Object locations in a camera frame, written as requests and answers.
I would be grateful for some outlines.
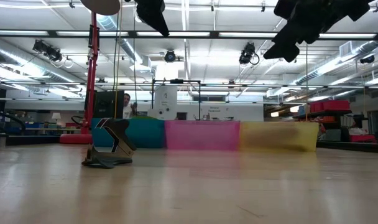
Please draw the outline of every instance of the cable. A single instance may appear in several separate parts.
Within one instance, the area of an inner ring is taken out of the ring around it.
[[[39,56],[40,52],[37,53],[36,55],[34,55],[34,57],[32,57],[32,59],[30,59],[28,62],[26,62],[25,64],[21,65],[21,68],[25,65],[27,65],[29,62],[33,61],[33,59],[35,59],[37,56]]]
[[[114,91],[114,86],[116,85],[116,54],[117,54],[117,37],[119,32],[119,16],[120,11],[117,13],[117,25],[116,25],[116,41],[114,43],[114,60],[113,60],[113,87],[112,91]]]
[[[137,2],[135,2],[135,6],[134,6],[134,10],[137,8]],[[136,58],[135,58],[135,54],[134,54],[134,88],[135,88],[135,104],[137,105],[137,70],[135,68],[135,64],[136,64]]]
[[[119,31],[119,40],[116,39],[116,44],[117,44],[117,41],[121,41],[121,29],[122,29],[122,13],[120,15],[120,31]],[[116,77],[116,81],[117,83],[119,82],[119,66],[120,66],[120,46],[119,46],[119,52],[118,52],[118,60],[117,60],[117,77]],[[117,93],[118,93],[118,87],[116,85],[116,92],[115,92],[115,95],[114,95],[114,119],[116,119],[117,117],[117,101],[118,101],[118,98],[117,98]]]
[[[251,65],[258,65],[258,63],[260,62],[260,59],[259,59],[259,56],[257,55],[257,53],[255,53],[255,56],[257,56],[258,61],[257,61],[257,63],[252,63],[251,60],[250,60]]]

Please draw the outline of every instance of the ventilation duct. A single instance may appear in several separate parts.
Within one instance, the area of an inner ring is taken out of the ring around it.
[[[96,20],[101,25],[101,27],[104,30],[116,30],[117,24],[115,23],[112,16],[102,16],[98,15],[96,17]],[[118,44],[124,51],[124,53],[129,57],[131,63],[136,63],[136,65],[143,65],[142,69],[143,71],[151,71],[151,63],[148,63],[148,60],[146,56],[138,54],[136,51],[134,51],[134,48],[132,47],[131,43],[127,39],[121,39],[121,41],[118,41]]]
[[[340,53],[332,56],[328,62],[324,61],[323,63],[317,64],[314,71],[310,72],[308,76],[306,75],[306,72],[302,77],[300,77],[295,84],[301,85],[307,80],[314,79],[316,77],[319,77],[320,75],[323,75],[327,72],[330,72],[333,69],[338,68],[341,65],[344,65],[346,62],[350,60],[357,60],[366,57],[367,55],[371,54],[375,49],[378,48],[378,41],[369,41],[365,44],[360,45],[354,50],[343,50],[344,47],[347,49],[348,44],[351,44],[352,42],[347,42],[346,44],[342,45],[340,47]]]
[[[82,82],[72,74],[55,68],[48,62],[45,62],[33,55],[18,49],[16,46],[8,44],[0,39],[0,60],[3,63],[17,65],[22,68],[20,70],[34,77],[41,77],[43,75],[56,76],[64,82]]]
[[[378,49],[378,41],[368,41],[365,44],[352,50],[352,42],[350,42],[350,49],[348,49],[348,43],[340,47],[340,53],[334,54],[333,56],[327,58],[326,60],[315,65],[312,72],[308,73],[304,71],[299,75],[300,78],[296,79],[291,85],[302,85],[305,82],[326,74],[352,60],[357,60],[360,58],[367,57],[373,54],[375,49]],[[268,90],[267,96],[281,95],[282,93],[288,91],[290,88],[282,87],[274,90]]]

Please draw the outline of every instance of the window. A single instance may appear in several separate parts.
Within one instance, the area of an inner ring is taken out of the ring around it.
[[[193,101],[199,101],[199,95],[193,95]],[[202,95],[201,101],[202,102],[207,102],[207,101],[225,102],[226,96],[225,95]]]

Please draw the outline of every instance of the pink box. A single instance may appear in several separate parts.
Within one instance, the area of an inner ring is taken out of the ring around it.
[[[236,151],[239,121],[166,121],[167,149]]]

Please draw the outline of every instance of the lamp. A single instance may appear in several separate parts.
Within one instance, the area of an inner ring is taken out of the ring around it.
[[[58,119],[61,119],[60,113],[52,113],[52,119],[57,120],[57,124],[58,124]]]

